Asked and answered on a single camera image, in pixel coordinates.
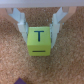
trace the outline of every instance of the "yellow-green cube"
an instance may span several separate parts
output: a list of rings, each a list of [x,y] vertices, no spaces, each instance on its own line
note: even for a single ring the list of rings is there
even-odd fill
[[[51,38],[49,27],[29,27],[27,47],[30,56],[49,56]]]

